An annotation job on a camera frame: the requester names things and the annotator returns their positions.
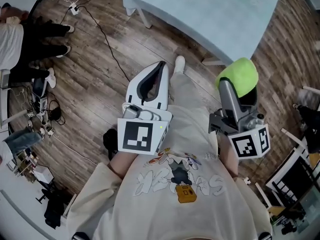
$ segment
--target light blue cloth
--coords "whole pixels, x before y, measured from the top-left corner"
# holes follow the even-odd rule
[[[224,64],[254,54],[278,0],[123,0],[181,30]]]

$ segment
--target graphic print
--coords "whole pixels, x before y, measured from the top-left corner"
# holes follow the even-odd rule
[[[122,147],[128,150],[150,151],[152,130],[152,123],[126,122]]]
[[[241,136],[232,139],[237,155],[241,157],[257,156],[257,151],[251,135]]]
[[[264,127],[260,129],[258,132],[260,137],[261,152],[264,153],[269,148],[267,129]]]
[[[193,154],[175,153],[167,148],[147,164],[149,166],[167,164],[169,167],[164,166],[156,173],[149,170],[145,176],[140,173],[133,196],[148,194],[150,190],[153,192],[164,190],[169,186],[170,191],[178,196],[180,203],[190,203],[196,201],[198,191],[204,196],[209,196],[213,188],[211,194],[219,196],[226,190],[224,179],[219,175],[213,175],[210,180],[206,180],[203,176],[194,178],[191,170],[197,171],[202,164]]]

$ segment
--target hand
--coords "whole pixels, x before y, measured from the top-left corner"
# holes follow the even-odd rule
[[[29,12],[24,10],[24,11],[22,11],[22,14],[20,16],[20,20],[21,21],[26,21],[28,19],[28,17],[29,17]]]

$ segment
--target white sneaker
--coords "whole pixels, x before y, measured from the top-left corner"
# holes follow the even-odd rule
[[[179,55],[175,59],[175,67],[173,73],[184,73],[185,71],[185,65],[186,65],[186,59],[185,57]]]
[[[71,46],[66,45],[66,47],[67,47],[66,53],[56,56],[57,58],[62,58],[63,56],[65,56],[66,54],[68,54],[71,51]]]
[[[39,129],[39,132],[40,132],[40,134],[41,134],[41,136],[42,136],[42,139],[44,139],[44,138],[45,138],[45,134],[46,134],[45,128],[41,127],[41,128]]]
[[[34,125],[31,120],[28,120],[28,126],[34,131]]]
[[[74,26],[67,25],[67,24],[65,24],[64,26],[70,27],[70,29],[67,31],[67,33],[73,33],[73,32],[75,32],[75,27],[74,27]]]
[[[57,84],[57,79],[55,77],[55,71],[52,67],[50,67],[48,69],[48,71],[50,74],[45,79],[48,81],[50,87],[53,89],[56,87],[56,84]]]

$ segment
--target beige sweatshirt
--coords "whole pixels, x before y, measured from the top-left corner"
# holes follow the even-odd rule
[[[255,240],[271,232],[266,208],[216,158],[215,136],[208,137],[205,123],[191,122],[179,107],[170,111],[174,121],[165,150],[138,155],[123,181],[105,164],[96,167],[70,209],[70,237],[85,232],[93,240]],[[203,138],[207,142],[199,144]]]

